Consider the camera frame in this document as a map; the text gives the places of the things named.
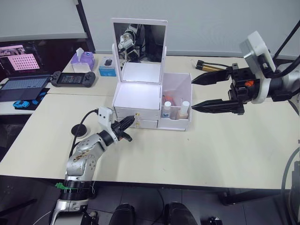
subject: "gray wall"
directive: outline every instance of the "gray wall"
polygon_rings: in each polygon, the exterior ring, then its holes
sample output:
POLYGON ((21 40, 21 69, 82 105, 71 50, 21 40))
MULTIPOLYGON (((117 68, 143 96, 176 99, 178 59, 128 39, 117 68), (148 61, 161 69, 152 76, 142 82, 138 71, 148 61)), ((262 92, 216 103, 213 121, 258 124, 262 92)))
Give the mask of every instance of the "gray wall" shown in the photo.
MULTIPOLYGON (((257 30, 271 53, 300 19, 299 0, 82 0, 95 49, 111 53, 111 17, 167 19, 169 55, 241 56, 257 30)), ((282 55, 298 56, 300 30, 282 55)))
POLYGON ((85 37, 73 0, 0 0, 0 41, 85 37))

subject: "black shoe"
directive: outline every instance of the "black shoe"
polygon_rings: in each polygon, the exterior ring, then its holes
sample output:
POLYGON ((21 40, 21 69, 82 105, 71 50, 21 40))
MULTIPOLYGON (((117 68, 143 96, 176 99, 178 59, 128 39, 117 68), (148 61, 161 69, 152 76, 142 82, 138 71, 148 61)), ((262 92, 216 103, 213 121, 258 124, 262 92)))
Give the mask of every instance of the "black shoe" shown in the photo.
POLYGON ((165 206, 166 225, 197 225, 192 213, 184 204, 172 202, 165 206))
POLYGON ((134 225, 135 209, 133 206, 125 203, 119 205, 114 211, 109 225, 134 225))

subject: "game controller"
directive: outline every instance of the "game controller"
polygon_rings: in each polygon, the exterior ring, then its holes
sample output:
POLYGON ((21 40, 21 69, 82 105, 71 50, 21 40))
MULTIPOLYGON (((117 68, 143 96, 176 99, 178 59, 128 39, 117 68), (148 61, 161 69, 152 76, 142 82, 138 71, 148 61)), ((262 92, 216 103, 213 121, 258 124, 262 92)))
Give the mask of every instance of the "game controller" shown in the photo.
POLYGON ((55 87, 90 87, 96 76, 93 72, 87 73, 62 73, 56 71, 51 76, 51 84, 55 87))

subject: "mirror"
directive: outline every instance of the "mirror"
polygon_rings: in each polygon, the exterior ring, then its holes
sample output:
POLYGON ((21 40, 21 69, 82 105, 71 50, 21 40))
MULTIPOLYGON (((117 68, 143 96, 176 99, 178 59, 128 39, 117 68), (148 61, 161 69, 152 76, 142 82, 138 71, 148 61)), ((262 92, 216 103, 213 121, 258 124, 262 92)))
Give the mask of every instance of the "mirror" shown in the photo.
POLYGON ((113 28, 121 79, 158 83, 166 26, 114 22, 113 28))

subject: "white vanity box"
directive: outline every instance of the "white vanity box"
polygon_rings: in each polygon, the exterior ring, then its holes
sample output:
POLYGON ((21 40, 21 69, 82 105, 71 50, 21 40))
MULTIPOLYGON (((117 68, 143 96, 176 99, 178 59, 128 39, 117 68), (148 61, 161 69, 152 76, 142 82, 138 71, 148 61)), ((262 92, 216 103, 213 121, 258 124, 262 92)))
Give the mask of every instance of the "white vanity box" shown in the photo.
POLYGON ((166 20, 112 18, 113 57, 118 84, 112 105, 118 121, 134 115, 131 127, 186 130, 191 122, 190 74, 164 73, 166 20), (172 99, 170 118, 162 118, 166 99, 172 99), (176 120, 188 101, 188 118, 176 120))

